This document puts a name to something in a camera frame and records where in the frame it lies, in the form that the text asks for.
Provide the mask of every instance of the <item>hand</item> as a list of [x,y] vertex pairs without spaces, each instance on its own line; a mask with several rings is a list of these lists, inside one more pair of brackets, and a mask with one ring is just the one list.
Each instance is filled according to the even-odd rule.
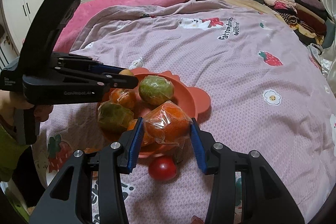
[[[14,125],[15,109],[30,109],[33,106],[26,101],[22,93],[0,90],[0,115],[10,126]],[[48,120],[52,111],[53,106],[37,106],[34,110],[36,122]]]
[[198,218],[197,216],[193,216],[191,218],[191,224],[204,224],[203,220],[201,218]]

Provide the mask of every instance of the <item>plastic bag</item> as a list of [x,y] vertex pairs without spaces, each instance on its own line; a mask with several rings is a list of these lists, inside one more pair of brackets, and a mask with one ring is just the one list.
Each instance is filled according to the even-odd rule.
[[98,108],[99,126],[114,134],[125,132],[129,122],[133,119],[134,113],[120,104],[106,101]]
[[134,90],[115,89],[110,93],[110,101],[133,110],[137,103],[137,97]]
[[[135,127],[137,121],[138,121],[137,119],[135,119],[135,120],[131,120],[131,121],[129,122],[127,131],[134,129],[134,127]],[[144,146],[146,146],[146,145],[152,144],[152,143],[154,143],[154,142],[155,142],[154,138],[153,138],[152,136],[150,136],[150,135],[145,131],[145,132],[144,132],[144,135],[143,135],[143,139],[142,139],[141,147],[144,147]]]
[[171,101],[143,117],[144,130],[159,144],[183,147],[192,120]]
[[174,96],[174,85],[164,77],[148,75],[140,82],[139,95],[145,102],[160,106]]

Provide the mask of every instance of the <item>clothing pile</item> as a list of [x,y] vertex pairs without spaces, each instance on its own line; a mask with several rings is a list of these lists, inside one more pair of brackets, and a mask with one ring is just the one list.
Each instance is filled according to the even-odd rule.
[[330,47],[335,36],[335,23],[319,0],[264,0],[297,34],[305,45]]

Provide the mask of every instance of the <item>screw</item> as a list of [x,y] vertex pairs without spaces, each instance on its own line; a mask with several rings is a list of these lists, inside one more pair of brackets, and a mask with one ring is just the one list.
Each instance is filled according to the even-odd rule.
[[256,150],[251,151],[251,156],[254,158],[258,158],[260,156],[260,153]]
[[223,145],[221,144],[221,143],[215,143],[214,145],[213,145],[213,148],[214,149],[217,149],[217,150],[220,150],[220,149],[223,149]]
[[121,146],[121,144],[118,143],[118,142],[111,143],[111,148],[112,149],[118,149],[120,146]]
[[80,156],[83,155],[83,151],[82,150],[77,150],[73,153],[73,155],[76,157],[76,158],[79,158]]

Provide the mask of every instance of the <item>green sleeve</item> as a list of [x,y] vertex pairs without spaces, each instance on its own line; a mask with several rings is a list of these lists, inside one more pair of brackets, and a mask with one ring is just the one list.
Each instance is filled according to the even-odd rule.
[[19,145],[0,125],[0,181],[9,181],[21,154],[29,145]]

